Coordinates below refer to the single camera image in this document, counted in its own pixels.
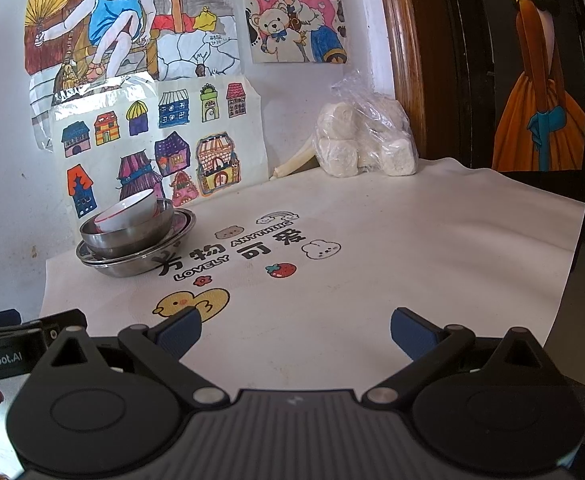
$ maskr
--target stainless steel bowl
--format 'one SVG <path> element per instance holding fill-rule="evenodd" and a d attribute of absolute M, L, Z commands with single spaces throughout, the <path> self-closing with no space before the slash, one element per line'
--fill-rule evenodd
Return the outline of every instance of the stainless steel bowl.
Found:
<path fill-rule="evenodd" d="M 79 228 L 81 237 L 90 250 L 102 258 L 122 258 L 138 253 L 156 244 L 170 230 L 174 209 L 172 201 L 158 198 L 159 214 L 142 224 L 100 233 L 95 226 L 96 215 Z"/>
<path fill-rule="evenodd" d="M 101 260 L 90 251 L 85 242 L 81 242 L 77 246 L 77 257 L 85 266 L 92 267 L 106 276 L 113 278 L 135 276 L 169 265 L 170 258 L 176 256 L 184 248 L 183 242 L 196 221 L 196 216 L 192 211 L 175 208 L 168 234 L 153 247 L 124 258 Z"/>

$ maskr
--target blue ribbon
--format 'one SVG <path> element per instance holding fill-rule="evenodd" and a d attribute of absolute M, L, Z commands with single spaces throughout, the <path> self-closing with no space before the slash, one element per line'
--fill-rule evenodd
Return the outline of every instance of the blue ribbon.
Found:
<path fill-rule="evenodd" d="M 549 112 L 537 112 L 528 122 L 535 151 L 539 152 L 539 171 L 550 171 L 550 133 L 566 124 L 565 110 L 555 106 Z"/>
<path fill-rule="evenodd" d="M 143 168 L 139 168 L 137 171 L 130 173 L 130 176 L 125 176 L 124 178 L 120 178 L 119 181 L 122 183 L 122 186 L 125 186 L 126 184 L 129 184 L 133 180 L 139 178 L 141 175 L 146 174 L 146 173 L 150 173 L 151 171 L 152 171 L 152 165 L 148 164 L 147 166 L 144 166 Z"/>
<path fill-rule="evenodd" d="M 287 35 L 288 32 L 284 29 L 281 32 L 275 32 L 274 34 L 271 34 L 271 37 L 273 37 L 277 41 L 277 43 L 279 43 L 279 40 L 286 41 Z"/>

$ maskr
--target yellow duck print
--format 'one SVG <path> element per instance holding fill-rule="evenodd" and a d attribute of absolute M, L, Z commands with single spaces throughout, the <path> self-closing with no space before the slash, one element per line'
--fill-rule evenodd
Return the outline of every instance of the yellow duck print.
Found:
<path fill-rule="evenodd" d="M 211 288 L 195 296 L 192 292 L 173 292 L 159 301 L 153 314 L 161 317 L 170 317 L 187 306 L 194 306 L 202 316 L 202 322 L 207 321 L 223 310 L 230 301 L 230 293 L 224 288 Z"/>

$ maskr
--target white ceramic bowl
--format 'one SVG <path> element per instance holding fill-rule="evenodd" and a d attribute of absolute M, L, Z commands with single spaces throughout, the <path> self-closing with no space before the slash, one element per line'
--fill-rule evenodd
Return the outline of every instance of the white ceramic bowl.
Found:
<path fill-rule="evenodd" d="M 127 229 L 147 220 L 157 213 L 157 197 L 153 189 L 146 189 L 121 202 L 117 202 L 95 217 L 95 226 L 100 233 Z"/>

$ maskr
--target drawing of bear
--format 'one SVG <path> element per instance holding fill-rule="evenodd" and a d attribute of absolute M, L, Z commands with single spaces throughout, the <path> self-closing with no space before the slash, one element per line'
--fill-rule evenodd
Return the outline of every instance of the drawing of bear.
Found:
<path fill-rule="evenodd" d="M 252 22 L 264 34 L 261 50 L 273 54 L 277 61 L 303 62 L 305 37 L 290 28 L 288 14 L 277 7 L 253 14 Z"/>

